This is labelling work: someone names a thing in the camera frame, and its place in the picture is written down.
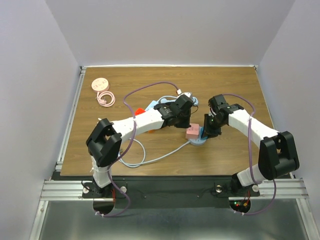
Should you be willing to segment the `light blue round power strip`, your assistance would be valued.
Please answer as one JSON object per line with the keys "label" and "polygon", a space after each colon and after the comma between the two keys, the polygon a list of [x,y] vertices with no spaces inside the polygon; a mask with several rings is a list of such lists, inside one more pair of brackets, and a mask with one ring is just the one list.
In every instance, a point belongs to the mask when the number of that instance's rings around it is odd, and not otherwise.
{"label": "light blue round power strip", "polygon": [[138,136],[133,140],[132,148],[125,155],[122,155],[122,152],[127,145],[120,149],[118,154],[120,163],[130,169],[136,169],[157,163],[191,144],[190,140],[185,138],[185,130],[174,129],[173,136],[165,136],[168,132],[168,129],[158,129],[152,132],[154,135],[146,132]]}

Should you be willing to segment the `pink round power strip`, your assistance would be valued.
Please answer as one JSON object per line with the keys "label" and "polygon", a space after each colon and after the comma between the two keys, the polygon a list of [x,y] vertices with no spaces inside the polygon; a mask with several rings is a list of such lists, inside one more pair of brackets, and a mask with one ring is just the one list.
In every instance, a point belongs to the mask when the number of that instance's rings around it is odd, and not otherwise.
{"label": "pink round power strip", "polygon": [[91,83],[92,90],[96,93],[96,100],[102,107],[109,108],[114,105],[116,98],[110,91],[110,83],[104,77],[96,78]]}

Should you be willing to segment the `pink cube socket adapter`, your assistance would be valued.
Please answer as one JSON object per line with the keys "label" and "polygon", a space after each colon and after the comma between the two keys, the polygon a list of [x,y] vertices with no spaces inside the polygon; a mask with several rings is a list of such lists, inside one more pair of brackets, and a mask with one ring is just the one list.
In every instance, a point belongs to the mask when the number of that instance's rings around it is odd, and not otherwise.
{"label": "pink cube socket adapter", "polygon": [[200,125],[191,123],[189,128],[186,129],[185,138],[187,140],[197,140],[200,135]]}

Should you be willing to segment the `blue socket adapter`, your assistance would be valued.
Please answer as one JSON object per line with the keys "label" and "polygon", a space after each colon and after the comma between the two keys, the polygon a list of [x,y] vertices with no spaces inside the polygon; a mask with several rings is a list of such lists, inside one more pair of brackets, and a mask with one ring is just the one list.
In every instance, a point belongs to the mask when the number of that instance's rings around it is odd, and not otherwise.
{"label": "blue socket adapter", "polygon": [[199,129],[199,139],[201,141],[205,141],[208,139],[208,134],[206,133],[205,128],[203,126]]}

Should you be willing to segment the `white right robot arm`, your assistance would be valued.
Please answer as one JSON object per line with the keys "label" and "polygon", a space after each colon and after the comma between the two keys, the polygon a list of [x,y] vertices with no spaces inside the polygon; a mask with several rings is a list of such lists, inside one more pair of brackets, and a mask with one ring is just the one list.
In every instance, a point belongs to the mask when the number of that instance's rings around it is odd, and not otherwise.
{"label": "white right robot arm", "polygon": [[202,138],[215,138],[222,134],[222,127],[228,125],[248,137],[248,150],[251,143],[258,149],[258,161],[253,165],[249,154],[249,167],[231,176],[230,189],[235,195],[242,195],[248,186],[259,185],[264,180],[274,180],[287,175],[300,167],[294,136],[279,132],[252,117],[239,104],[222,104],[210,108],[204,115]]}

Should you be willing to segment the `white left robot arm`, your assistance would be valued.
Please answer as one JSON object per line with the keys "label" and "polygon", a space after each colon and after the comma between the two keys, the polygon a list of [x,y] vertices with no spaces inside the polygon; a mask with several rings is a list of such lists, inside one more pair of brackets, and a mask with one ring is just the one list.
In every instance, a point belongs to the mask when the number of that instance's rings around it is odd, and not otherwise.
{"label": "white left robot arm", "polygon": [[154,108],[123,120],[100,120],[86,140],[92,160],[94,191],[100,197],[111,193],[111,166],[119,157],[121,145],[143,133],[174,126],[187,129],[190,126],[193,104],[159,103]]}

